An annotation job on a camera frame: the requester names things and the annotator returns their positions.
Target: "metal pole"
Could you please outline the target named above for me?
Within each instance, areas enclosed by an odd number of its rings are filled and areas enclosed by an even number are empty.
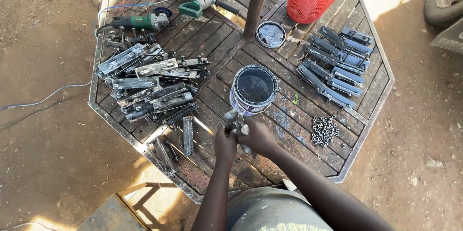
[[[246,16],[245,31],[243,38],[247,41],[252,40],[260,21],[263,3],[265,0],[249,0],[248,15]]]

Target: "pile of nuts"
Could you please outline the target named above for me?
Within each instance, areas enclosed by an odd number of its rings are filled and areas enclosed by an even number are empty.
[[[321,146],[328,146],[328,142],[333,141],[333,136],[339,136],[339,129],[336,128],[338,124],[333,123],[335,118],[335,115],[331,118],[314,116],[312,121],[315,133],[312,134],[310,141]]]

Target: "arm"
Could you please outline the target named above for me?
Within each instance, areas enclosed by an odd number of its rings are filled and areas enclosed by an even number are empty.
[[[236,156],[235,132],[221,126],[214,139],[215,168],[191,231],[225,231],[228,178]]]
[[[239,143],[272,160],[331,228],[345,231],[394,230],[360,200],[278,145],[264,124],[252,120],[246,123],[250,133],[239,136]]]

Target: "sandy soil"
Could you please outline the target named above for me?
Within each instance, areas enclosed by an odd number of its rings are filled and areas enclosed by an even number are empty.
[[[424,22],[424,0],[365,1],[396,84],[341,186],[398,230],[461,230],[463,56],[429,45],[441,28]],[[90,80],[97,4],[0,0],[0,106]],[[75,230],[112,193],[163,181],[88,107],[88,90],[66,89],[47,104],[69,100],[0,129],[0,228]],[[0,128],[37,108],[0,111]],[[191,223],[196,205],[176,189],[159,194],[171,205],[154,209],[153,227]]]

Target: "paint can lid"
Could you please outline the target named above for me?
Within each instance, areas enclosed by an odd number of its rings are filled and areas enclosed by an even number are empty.
[[[285,42],[286,32],[278,23],[267,21],[258,26],[256,38],[265,47],[277,48]]]

